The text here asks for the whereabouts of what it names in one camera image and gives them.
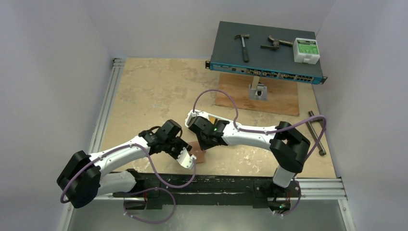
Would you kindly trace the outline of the tan leather card holder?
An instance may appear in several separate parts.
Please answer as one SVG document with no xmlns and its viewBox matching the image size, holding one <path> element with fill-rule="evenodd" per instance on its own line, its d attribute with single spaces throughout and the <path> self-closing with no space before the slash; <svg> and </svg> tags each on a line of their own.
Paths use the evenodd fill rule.
<svg viewBox="0 0 408 231">
<path fill-rule="evenodd" d="M 205 150 L 202 150 L 198 141 L 191 141 L 188 143 L 191 146 L 189 150 L 190 155 L 196 156 L 196 163 L 204 163 L 205 162 Z"/>
</svg>

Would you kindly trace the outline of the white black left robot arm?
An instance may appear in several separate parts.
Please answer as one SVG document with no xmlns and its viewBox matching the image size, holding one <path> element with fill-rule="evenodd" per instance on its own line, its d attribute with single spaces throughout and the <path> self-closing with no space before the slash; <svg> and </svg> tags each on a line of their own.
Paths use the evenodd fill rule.
<svg viewBox="0 0 408 231">
<path fill-rule="evenodd" d="M 94 198 L 110 193 L 126 193 L 137 197 L 145 190 L 144 179 L 132 169 L 116 172 L 119 167 L 137 159 L 150 158 L 164 152 L 183 168 L 195 168 L 196 156 L 190 154 L 192 146 L 182 138 L 180 124 L 170 119 L 161 126 L 141 131 L 131 140 L 111 149 L 72 155 L 57 184 L 61 188 L 61 203 L 74 208 L 89 204 Z"/>
</svg>

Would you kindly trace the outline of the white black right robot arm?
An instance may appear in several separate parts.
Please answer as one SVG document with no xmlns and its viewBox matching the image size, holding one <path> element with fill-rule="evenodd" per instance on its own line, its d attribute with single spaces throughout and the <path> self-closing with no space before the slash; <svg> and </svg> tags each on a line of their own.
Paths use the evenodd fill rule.
<svg viewBox="0 0 408 231">
<path fill-rule="evenodd" d="M 224 118 L 211 122 L 206 115 L 189 116 L 185 125 L 196 135 L 202 150 L 221 145 L 245 145 L 271 151 L 278 167 L 270 189 L 277 196 L 287 192 L 292 178 L 302 172 L 310 147 L 310 141 L 285 121 L 271 126 L 271 134 L 267 133 L 268 128 L 234 126 L 232 121 Z"/>
</svg>

